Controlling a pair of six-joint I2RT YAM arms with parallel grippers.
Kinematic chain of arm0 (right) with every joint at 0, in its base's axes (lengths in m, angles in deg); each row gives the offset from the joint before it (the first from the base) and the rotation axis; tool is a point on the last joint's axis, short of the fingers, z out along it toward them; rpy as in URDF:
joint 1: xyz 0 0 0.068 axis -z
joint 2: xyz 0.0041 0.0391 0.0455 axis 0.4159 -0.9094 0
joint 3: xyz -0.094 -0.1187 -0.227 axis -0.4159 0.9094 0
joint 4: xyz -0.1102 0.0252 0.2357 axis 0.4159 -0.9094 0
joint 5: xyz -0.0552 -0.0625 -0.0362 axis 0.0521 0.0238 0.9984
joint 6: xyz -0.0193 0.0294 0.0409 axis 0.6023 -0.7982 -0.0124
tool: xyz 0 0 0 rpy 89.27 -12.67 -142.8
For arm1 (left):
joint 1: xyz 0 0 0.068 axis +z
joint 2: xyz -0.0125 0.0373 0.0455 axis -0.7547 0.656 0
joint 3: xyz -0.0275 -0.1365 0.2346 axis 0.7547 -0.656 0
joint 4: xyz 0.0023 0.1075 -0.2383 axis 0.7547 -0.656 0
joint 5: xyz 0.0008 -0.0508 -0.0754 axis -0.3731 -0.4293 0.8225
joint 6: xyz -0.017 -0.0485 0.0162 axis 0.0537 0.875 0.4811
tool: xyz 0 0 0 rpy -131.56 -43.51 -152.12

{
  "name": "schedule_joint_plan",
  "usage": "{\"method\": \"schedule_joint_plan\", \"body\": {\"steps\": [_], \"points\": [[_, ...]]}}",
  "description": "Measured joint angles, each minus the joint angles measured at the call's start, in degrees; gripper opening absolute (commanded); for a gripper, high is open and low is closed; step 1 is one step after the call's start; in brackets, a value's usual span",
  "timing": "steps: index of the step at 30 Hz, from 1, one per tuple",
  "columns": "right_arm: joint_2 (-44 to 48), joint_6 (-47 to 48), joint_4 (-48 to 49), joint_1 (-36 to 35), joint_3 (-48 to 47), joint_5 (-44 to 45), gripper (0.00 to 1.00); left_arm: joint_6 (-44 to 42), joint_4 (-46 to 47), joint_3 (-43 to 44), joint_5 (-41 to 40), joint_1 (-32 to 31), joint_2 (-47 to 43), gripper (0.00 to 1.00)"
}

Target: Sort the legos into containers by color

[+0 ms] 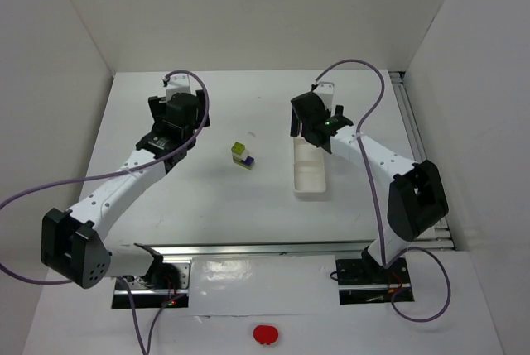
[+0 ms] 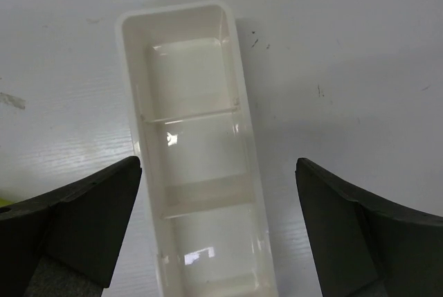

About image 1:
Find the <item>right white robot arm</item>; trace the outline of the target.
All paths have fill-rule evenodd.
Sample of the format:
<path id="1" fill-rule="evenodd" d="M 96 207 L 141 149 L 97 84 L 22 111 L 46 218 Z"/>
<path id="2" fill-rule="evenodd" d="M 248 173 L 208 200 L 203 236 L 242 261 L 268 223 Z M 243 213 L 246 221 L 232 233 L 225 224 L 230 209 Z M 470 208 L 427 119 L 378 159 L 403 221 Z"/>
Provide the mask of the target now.
<path id="1" fill-rule="evenodd" d="M 378 237 L 361 253 L 364 274 L 381 276 L 427 229 L 449 212 L 436 165 L 400 156 L 364 135 L 338 105 L 330 111 L 320 95 L 307 92 L 291 100 L 291 135 L 365 169 L 372 196 L 375 180 L 388 190 L 387 217 L 374 201 Z"/>

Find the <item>green lego brick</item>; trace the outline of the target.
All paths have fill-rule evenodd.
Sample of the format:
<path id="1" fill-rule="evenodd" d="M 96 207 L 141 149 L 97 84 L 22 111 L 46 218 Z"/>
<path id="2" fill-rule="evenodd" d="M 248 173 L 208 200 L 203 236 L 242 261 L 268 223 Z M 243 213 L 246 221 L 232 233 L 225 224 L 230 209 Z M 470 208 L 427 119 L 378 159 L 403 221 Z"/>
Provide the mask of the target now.
<path id="1" fill-rule="evenodd" d="M 243 168 L 248 169 L 248 170 L 250 170 L 254 164 L 253 161 L 238 161 L 238 160 L 233 160 L 233 163 L 238 166 L 242 166 Z"/>
<path id="2" fill-rule="evenodd" d="M 235 142 L 231 147 L 231 152 L 240 156 L 246 151 L 245 145 L 240 142 Z"/>

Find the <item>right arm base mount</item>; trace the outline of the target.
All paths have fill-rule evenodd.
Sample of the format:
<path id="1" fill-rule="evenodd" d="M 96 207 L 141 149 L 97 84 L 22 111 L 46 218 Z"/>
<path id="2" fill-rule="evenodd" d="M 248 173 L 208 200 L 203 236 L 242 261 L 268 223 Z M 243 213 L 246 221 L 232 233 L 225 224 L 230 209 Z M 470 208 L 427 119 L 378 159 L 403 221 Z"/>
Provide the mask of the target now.
<path id="1" fill-rule="evenodd" d="M 337 259 L 330 279 L 338 284 L 341 305 L 413 302 L 407 262 L 400 258 L 389 270 L 370 274 L 361 259 Z"/>

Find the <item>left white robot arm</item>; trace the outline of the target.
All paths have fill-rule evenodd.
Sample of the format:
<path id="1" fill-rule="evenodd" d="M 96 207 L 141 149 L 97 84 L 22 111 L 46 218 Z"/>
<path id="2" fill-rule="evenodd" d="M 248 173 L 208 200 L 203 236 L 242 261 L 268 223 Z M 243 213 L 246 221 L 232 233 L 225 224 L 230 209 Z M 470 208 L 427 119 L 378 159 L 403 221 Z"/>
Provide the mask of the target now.
<path id="1" fill-rule="evenodd" d="M 120 169 L 66 211 L 51 209 L 42 220 L 41 261 L 83 289 L 104 277 L 136 276 L 154 285 L 165 270 L 163 256 L 134 243 L 104 245 L 113 225 L 152 185 L 165 178 L 209 126 L 205 90 L 150 97 L 154 123 Z"/>

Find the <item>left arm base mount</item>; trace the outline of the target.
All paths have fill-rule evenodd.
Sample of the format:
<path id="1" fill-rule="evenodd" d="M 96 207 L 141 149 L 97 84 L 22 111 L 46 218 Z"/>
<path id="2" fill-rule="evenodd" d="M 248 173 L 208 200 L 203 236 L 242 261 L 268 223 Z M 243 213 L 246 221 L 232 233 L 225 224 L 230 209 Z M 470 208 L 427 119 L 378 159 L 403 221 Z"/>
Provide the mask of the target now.
<path id="1" fill-rule="evenodd" d="M 159 309 L 167 301 L 169 309 L 184 309 L 189 306 L 190 273 L 191 259 L 169 258 L 151 281 L 138 276 L 123 279 L 137 309 Z"/>

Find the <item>purple lego brick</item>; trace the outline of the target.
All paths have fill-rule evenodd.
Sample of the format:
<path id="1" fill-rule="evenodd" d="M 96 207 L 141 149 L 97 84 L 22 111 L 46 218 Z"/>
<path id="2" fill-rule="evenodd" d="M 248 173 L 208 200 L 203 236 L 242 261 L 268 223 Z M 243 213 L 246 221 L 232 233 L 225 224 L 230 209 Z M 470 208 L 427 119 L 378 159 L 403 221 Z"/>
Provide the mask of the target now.
<path id="1" fill-rule="evenodd" d="M 252 156 L 248 156 L 244 161 L 243 163 L 248 166 L 248 167 L 251 167 L 254 163 L 254 158 Z"/>

